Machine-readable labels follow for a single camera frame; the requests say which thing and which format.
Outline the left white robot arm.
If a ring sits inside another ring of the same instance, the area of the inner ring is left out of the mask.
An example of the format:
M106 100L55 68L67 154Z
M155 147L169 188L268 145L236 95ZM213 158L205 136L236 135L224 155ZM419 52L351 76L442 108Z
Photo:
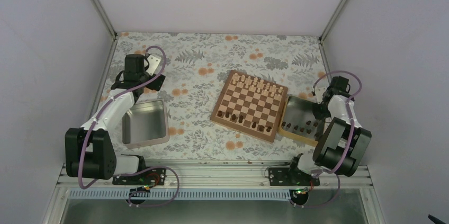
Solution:
M108 180L125 176L133 184L147 178L147 169L139 165L139 156L120 155L114 150L109 130L114 129L122 117L137 102L144 89L160 90L165 76L166 55L129 54L105 103L79 128L65 133L65 164L70 177Z

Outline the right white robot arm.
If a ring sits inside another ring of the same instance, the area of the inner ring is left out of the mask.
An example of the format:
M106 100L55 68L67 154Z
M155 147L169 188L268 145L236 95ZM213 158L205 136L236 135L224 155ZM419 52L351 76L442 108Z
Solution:
M335 76L316 103L288 98L282 128L316 143L313 153L292 158L286 175L292 185L322 172L350 177L357 170L372 134L356 118L350 89L349 79Z

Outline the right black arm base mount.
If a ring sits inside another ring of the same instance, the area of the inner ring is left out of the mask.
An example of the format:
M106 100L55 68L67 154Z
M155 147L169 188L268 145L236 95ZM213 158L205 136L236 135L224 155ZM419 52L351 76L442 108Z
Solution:
M269 166L264 170L264 176L269 180L270 186L299 186L299 189L289 190L290 201L294 206L305 205L310 192L320 185L318 178L286 165Z

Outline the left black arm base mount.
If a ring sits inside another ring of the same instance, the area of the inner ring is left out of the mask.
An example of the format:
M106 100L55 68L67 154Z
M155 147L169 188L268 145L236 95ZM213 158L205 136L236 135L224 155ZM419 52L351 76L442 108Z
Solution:
M128 194L133 192L139 192L132 196L130 200L133 204L142 204L145 202L143 198L153 187L162 186L165 183L166 169L165 168L152 168L149 171L136 175L136 176L118 176L112 180L113 185L130 185L132 188Z

